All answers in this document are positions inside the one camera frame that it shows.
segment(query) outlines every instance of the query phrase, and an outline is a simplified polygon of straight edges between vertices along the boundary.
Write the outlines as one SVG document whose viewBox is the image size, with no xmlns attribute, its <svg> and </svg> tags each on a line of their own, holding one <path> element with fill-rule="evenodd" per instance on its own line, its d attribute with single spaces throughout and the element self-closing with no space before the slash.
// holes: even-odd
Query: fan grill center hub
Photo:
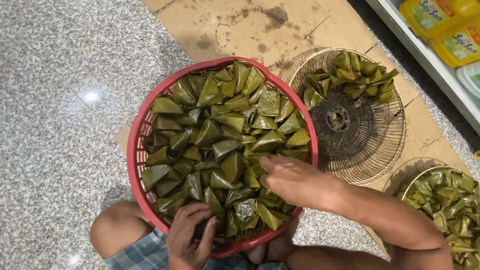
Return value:
<svg viewBox="0 0 480 270">
<path fill-rule="evenodd" d="M 350 125 L 350 117 L 347 110 L 340 104 L 334 103 L 327 109 L 325 120 L 330 129 L 335 132 L 344 132 Z"/>
</svg>

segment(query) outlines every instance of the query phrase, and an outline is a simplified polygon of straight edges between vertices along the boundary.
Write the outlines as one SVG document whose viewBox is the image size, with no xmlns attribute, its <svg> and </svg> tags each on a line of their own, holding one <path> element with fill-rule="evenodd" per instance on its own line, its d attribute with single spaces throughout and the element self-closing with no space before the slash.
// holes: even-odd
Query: plaid shorts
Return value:
<svg viewBox="0 0 480 270">
<path fill-rule="evenodd" d="M 165 235 L 155 229 L 124 250 L 105 259 L 111 270 L 160 270 L 168 264 L 168 251 Z M 222 259 L 209 259 L 203 270 L 253 270 L 240 254 Z M 265 263 L 257 270 L 288 270 L 285 263 Z"/>
</svg>

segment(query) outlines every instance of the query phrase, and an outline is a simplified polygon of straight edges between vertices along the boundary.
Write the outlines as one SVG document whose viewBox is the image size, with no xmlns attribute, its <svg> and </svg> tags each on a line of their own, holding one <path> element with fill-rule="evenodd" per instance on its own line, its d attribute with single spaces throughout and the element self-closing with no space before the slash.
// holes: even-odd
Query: store shelf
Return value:
<svg viewBox="0 0 480 270">
<path fill-rule="evenodd" d="M 480 99 L 471 95 L 460 84 L 454 69 L 446 66 L 430 48 L 411 32 L 403 16 L 398 12 L 401 1 L 366 1 L 480 135 Z"/>
</svg>

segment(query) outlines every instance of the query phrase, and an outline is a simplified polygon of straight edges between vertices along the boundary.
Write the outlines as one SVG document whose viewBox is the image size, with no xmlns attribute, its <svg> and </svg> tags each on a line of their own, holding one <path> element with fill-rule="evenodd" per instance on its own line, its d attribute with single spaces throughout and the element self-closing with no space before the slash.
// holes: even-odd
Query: metal fan grill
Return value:
<svg viewBox="0 0 480 270">
<path fill-rule="evenodd" d="M 321 50 L 291 77 L 289 85 L 300 98 L 309 87 L 307 75 L 320 68 L 332 72 L 332 59 L 342 50 L 375 62 L 352 49 Z M 396 99 L 382 105 L 368 98 L 351 99 L 343 88 L 330 89 L 325 100 L 309 111 L 318 141 L 318 168 L 351 184 L 372 183 L 392 169 L 402 152 L 406 133 L 402 101 L 396 88 Z"/>
</svg>

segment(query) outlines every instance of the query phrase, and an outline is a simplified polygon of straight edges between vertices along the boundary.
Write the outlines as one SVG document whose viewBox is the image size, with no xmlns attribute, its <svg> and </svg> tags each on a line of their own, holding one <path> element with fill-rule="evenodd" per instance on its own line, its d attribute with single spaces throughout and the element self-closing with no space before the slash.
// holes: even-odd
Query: banana leaf wrapped cake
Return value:
<svg viewBox="0 0 480 270">
<path fill-rule="evenodd" d="M 433 169 L 397 196 L 433 220 L 448 241 L 456 270 L 480 269 L 480 186 L 472 177 Z"/>
<path fill-rule="evenodd" d="M 262 229 L 277 230 L 294 206 L 262 187 L 262 156 L 305 161 L 306 121 L 290 99 L 265 83 L 248 62 L 189 73 L 160 94 L 150 112 L 152 131 L 141 173 L 156 195 L 158 212 L 175 216 L 194 202 L 210 205 L 217 235 L 239 241 Z"/>
<path fill-rule="evenodd" d="M 310 85 L 303 93 L 303 103 L 307 110 L 322 102 L 330 89 L 343 85 L 343 92 L 352 99 L 371 98 L 376 104 L 388 103 L 396 98 L 393 78 L 396 69 L 386 71 L 386 67 L 362 60 L 356 53 L 341 51 L 332 60 L 334 67 L 330 74 L 323 69 L 307 76 Z"/>
</svg>

